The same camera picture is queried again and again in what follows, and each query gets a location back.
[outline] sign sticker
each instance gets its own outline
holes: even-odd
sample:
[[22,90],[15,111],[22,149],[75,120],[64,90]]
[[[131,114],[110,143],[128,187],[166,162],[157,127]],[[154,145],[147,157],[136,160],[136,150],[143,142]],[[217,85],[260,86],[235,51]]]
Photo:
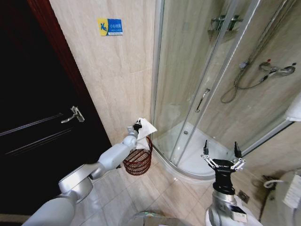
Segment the sign sticker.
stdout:
[[120,19],[98,18],[97,22],[101,36],[123,35]]

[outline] white tissue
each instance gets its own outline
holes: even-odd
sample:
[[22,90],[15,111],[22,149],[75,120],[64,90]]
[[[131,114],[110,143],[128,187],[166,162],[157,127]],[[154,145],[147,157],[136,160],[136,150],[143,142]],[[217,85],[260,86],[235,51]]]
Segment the white tissue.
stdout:
[[286,120],[301,121],[301,93],[299,93],[285,113]]
[[139,129],[136,149],[149,150],[150,147],[147,143],[146,136],[153,132],[156,132],[157,129],[144,118],[139,118],[138,120],[140,120],[142,128]]

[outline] shower door handle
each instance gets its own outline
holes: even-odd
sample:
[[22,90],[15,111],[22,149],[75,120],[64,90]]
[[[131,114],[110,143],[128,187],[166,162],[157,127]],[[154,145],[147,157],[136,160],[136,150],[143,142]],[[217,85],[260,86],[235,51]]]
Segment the shower door handle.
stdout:
[[199,106],[201,105],[203,99],[205,98],[206,94],[210,92],[210,88],[206,88],[205,92],[203,93],[203,96],[201,98],[201,100],[199,101],[198,107],[196,109],[196,113],[199,113],[200,109]]

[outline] shower enclosure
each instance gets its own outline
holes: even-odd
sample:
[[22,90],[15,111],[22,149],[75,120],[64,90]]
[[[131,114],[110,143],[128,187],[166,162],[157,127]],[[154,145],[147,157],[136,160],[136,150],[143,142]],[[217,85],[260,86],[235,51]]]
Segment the shower enclosure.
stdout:
[[157,0],[151,120],[159,155],[211,180],[200,155],[243,155],[287,127],[300,92],[301,2]]

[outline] door frame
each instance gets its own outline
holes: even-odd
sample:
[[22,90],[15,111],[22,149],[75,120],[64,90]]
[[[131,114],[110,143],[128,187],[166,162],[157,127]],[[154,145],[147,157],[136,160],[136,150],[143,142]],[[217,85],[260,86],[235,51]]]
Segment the door frame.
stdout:
[[101,119],[97,113],[49,0],[27,0],[27,2],[58,56],[69,81],[73,85],[81,107],[84,107],[83,109],[80,108],[84,117],[90,121],[90,124],[94,127],[95,131],[101,135],[100,140],[103,146],[111,146],[107,133],[103,134],[105,129]]

